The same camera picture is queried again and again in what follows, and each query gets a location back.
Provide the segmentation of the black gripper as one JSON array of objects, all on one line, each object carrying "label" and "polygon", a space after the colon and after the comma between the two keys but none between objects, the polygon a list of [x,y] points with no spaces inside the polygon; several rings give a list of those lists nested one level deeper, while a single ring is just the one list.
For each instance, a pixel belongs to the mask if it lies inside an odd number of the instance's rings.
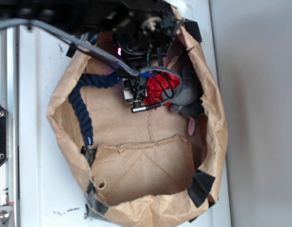
[{"label": "black gripper", "polygon": [[112,34],[125,71],[145,68],[152,58],[161,60],[184,23],[164,0],[101,0],[98,7],[98,26]]}]

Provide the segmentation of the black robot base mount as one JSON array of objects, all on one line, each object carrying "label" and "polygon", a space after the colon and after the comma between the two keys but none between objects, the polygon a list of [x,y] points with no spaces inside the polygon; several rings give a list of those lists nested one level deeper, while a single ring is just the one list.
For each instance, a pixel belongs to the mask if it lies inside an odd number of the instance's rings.
[{"label": "black robot base mount", "polygon": [[8,157],[8,112],[0,104],[0,168]]}]

